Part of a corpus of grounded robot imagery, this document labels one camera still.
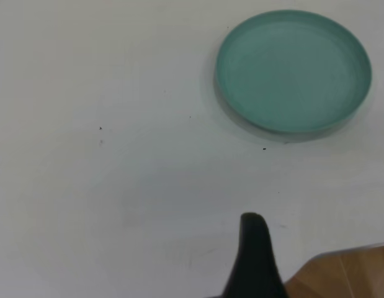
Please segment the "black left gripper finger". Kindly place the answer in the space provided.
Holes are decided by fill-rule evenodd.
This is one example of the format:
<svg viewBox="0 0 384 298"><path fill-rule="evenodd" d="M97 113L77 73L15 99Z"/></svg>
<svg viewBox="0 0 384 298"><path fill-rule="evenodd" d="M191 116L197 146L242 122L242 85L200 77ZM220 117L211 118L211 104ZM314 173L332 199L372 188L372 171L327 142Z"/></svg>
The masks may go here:
<svg viewBox="0 0 384 298"><path fill-rule="evenodd" d="M238 253L222 297L287 297L269 228L256 213L241 215Z"/></svg>

